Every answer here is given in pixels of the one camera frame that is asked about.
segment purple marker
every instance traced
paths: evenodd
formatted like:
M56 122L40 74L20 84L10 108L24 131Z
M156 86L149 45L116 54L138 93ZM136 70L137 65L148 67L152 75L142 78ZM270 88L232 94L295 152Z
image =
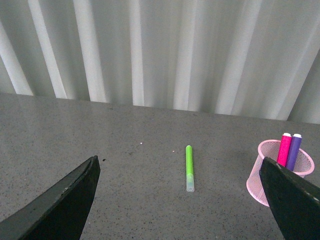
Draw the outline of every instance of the purple marker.
M285 165L285 167L290 171L293 171L295 168L301 141L302 141L302 137L300 134L294 134L292 136L288 158Z

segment clear marker cap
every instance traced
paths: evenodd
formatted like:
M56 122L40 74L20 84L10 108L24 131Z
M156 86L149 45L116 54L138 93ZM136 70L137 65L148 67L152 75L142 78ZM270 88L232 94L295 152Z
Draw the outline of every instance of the clear marker cap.
M186 176L186 191L194 192L195 191L195 180L193 174L188 174Z

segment mesh cup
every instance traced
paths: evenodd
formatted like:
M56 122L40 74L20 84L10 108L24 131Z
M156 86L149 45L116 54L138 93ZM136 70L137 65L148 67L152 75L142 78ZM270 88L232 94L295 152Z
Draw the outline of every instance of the mesh cup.
M280 148L280 140L265 140L258 146L258 157L254 163L252 171L248 180L246 181L246 188L251 196L259 203L269 207L265 191L262 187L259 171L265 157L277 160ZM311 174L315 169L315 164L312 158L301 148L299 149L298 156L294 165L293 172L300 177L304 178L306 175Z

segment speckled granite surface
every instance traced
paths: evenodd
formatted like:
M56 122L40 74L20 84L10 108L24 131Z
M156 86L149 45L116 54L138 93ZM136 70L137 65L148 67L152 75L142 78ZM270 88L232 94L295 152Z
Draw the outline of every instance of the speckled granite surface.
M283 239L246 188L258 144L283 132L302 134L320 186L320 125L1 93L0 221L98 155L82 240Z

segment green marker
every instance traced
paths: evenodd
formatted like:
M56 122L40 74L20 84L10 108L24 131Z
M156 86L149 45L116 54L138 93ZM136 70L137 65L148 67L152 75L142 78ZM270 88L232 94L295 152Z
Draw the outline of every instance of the green marker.
M195 191L194 181L194 161L192 157L192 147L190 145L185 148L185 169L186 169L186 191Z

